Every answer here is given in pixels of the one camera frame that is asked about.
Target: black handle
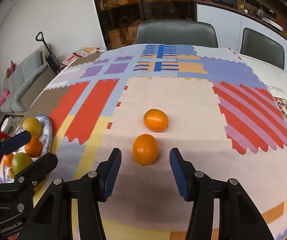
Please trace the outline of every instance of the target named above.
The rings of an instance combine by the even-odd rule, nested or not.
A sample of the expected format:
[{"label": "black handle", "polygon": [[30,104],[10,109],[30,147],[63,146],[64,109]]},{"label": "black handle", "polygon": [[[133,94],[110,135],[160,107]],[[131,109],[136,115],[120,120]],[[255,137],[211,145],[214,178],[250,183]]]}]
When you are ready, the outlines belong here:
[{"label": "black handle", "polygon": [[47,50],[49,51],[49,54],[52,54],[52,53],[51,53],[51,50],[49,49],[49,47],[48,47],[48,45],[47,45],[47,43],[45,42],[45,39],[44,39],[44,37],[43,37],[43,33],[42,33],[42,32],[39,32],[39,33],[37,34],[37,36],[36,36],[36,41],[42,41],[42,42],[44,43],[45,47],[47,48]]}]

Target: gray chair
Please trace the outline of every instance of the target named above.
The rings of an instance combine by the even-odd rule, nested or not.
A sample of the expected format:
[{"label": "gray chair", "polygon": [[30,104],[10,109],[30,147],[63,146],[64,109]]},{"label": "gray chair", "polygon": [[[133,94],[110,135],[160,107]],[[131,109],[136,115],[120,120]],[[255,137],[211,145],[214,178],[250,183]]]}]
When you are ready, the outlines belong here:
[{"label": "gray chair", "polygon": [[216,32],[208,23],[189,20],[153,20],[141,22],[137,44],[186,44],[218,48]]},{"label": "gray chair", "polygon": [[243,30],[240,54],[260,59],[281,69],[285,67],[285,51],[282,45],[249,28]]}]

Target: blue gripper pad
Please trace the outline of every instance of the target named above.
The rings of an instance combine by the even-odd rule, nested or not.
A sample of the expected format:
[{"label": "blue gripper pad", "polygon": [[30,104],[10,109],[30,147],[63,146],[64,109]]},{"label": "blue gripper pad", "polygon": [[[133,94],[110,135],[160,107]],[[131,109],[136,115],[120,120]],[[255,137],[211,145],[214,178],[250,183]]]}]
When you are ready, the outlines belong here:
[{"label": "blue gripper pad", "polygon": [[9,155],[10,153],[18,150],[22,146],[29,143],[31,140],[31,134],[28,131],[23,131],[8,140],[5,140],[1,144],[1,153],[3,155]]},{"label": "blue gripper pad", "polygon": [[169,155],[170,166],[180,195],[185,201],[190,200],[190,189],[193,185],[193,175],[196,171],[191,162],[185,161],[178,148],[173,148]]},{"label": "blue gripper pad", "polygon": [[121,151],[118,148],[114,148],[109,159],[101,162],[96,169],[96,172],[99,174],[100,187],[103,188],[102,198],[104,201],[107,201],[112,194],[120,165]]}]

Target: power strip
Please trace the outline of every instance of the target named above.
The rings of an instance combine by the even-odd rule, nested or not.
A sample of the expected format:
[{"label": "power strip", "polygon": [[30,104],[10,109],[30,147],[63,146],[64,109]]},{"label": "power strip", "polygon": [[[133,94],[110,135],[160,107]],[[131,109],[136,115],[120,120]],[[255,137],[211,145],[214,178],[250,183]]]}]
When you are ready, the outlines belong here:
[{"label": "power strip", "polygon": [[257,7],[257,8],[262,8],[265,13],[269,14],[270,16],[272,16],[274,18],[277,17],[276,13],[273,10],[269,9],[268,7],[261,4],[260,2],[257,2],[256,0],[246,0],[246,2]]}]

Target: purple rectangle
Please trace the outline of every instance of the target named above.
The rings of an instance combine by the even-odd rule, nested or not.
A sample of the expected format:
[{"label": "purple rectangle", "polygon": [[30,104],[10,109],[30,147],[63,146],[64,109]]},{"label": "purple rectangle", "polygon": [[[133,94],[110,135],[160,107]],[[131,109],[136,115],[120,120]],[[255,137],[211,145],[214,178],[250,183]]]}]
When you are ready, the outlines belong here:
[{"label": "purple rectangle", "polygon": [[110,67],[107,69],[105,74],[117,74],[123,73],[127,68],[128,63],[120,63],[120,64],[111,64]]},{"label": "purple rectangle", "polygon": [[105,58],[105,59],[99,59],[94,62],[94,64],[100,64],[100,63],[106,63],[110,60],[110,58]]},{"label": "purple rectangle", "polygon": [[132,58],[133,58],[133,56],[117,57],[115,61],[131,60]]},{"label": "purple rectangle", "polygon": [[87,68],[82,77],[96,76],[100,72],[100,70],[102,70],[102,67],[103,65]]}]

